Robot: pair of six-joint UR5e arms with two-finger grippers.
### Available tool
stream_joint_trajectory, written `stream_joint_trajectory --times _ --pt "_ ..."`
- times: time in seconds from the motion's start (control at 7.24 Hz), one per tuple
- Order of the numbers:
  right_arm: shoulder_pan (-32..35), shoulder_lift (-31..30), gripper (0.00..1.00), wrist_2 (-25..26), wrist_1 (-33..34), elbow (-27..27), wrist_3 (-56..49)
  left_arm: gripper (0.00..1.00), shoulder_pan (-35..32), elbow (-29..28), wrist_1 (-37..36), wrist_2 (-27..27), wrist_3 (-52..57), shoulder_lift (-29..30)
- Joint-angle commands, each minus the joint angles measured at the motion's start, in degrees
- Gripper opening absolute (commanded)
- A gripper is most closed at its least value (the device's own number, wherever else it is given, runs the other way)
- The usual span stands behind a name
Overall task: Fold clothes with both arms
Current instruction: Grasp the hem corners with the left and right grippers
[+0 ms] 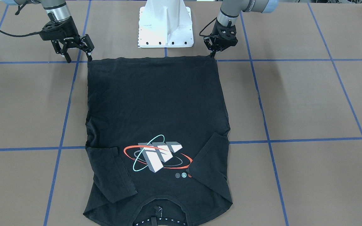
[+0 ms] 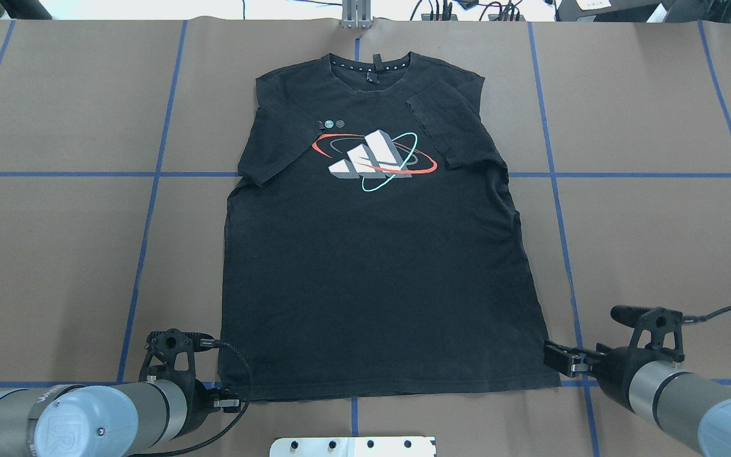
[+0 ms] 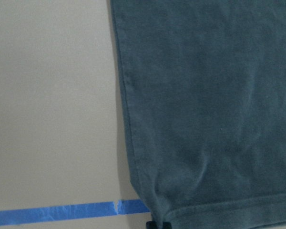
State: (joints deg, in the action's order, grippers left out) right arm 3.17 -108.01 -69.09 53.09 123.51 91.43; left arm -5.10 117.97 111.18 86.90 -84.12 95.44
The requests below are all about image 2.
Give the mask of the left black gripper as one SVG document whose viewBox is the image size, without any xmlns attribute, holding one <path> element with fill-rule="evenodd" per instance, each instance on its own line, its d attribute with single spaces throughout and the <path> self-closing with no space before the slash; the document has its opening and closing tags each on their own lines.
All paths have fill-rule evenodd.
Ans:
<svg viewBox="0 0 731 457">
<path fill-rule="evenodd" d="M 187 403 L 187 414 L 183 423 L 183 433 L 192 433 L 205 423 L 209 414 L 217 410 L 223 413 L 239 413 L 242 408 L 240 394 L 220 392 L 217 388 L 207 388 L 203 382 L 194 379 L 183 387 Z"/>
</svg>

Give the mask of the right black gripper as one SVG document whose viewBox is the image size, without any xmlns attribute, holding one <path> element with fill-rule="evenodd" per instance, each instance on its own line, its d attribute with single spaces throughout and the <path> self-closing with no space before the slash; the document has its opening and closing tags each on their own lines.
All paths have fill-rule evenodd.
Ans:
<svg viewBox="0 0 731 457">
<path fill-rule="evenodd" d="M 594 368 L 594 377 L 603 393 L 622 407 L 631 407 L 629 388 L 635 373 L 647 363 L 647 351 L 604 344 L 597 344 L 595 350 L 545 340 L 543 364 L 566 377 L 589 375 Z"/>
</svg>

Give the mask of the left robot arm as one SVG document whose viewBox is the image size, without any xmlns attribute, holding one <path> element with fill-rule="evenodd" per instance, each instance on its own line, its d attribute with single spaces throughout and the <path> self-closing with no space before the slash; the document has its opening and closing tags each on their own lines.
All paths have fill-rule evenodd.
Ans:
<svg viewBox="0 0 731 457">
<path fill-rule="evenodd" d="M 0 391 L 0 456 L 151 456 L 209 414 L 246 409 L 221 388 L 156 376 L 113 387 L 12 388 Z"/>
</svg>

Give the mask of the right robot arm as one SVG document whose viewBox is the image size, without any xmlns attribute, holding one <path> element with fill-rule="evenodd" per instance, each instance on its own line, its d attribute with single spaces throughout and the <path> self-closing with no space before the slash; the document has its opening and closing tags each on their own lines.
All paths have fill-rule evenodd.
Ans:
<svg viewBox="0 0 731 457">
<path fill-rule="evenodd" d="M 731 387 L 676 367 L 668 353 L 546 341 L 544 362 L 564 376 L 594 377 L 609 399 L 693 451 L 731 456 Z"/>
</svg>

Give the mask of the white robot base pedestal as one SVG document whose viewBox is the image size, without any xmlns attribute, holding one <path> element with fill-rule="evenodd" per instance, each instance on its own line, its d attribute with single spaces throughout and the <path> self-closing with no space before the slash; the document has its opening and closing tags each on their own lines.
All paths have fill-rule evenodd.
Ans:
<svg viewBox="0 0 731 457">
<path fill-rule="evenodd" d="M 284 437 L 274 440 L 270 456 L 437 456 L 434 437 Z"/>
</svg>

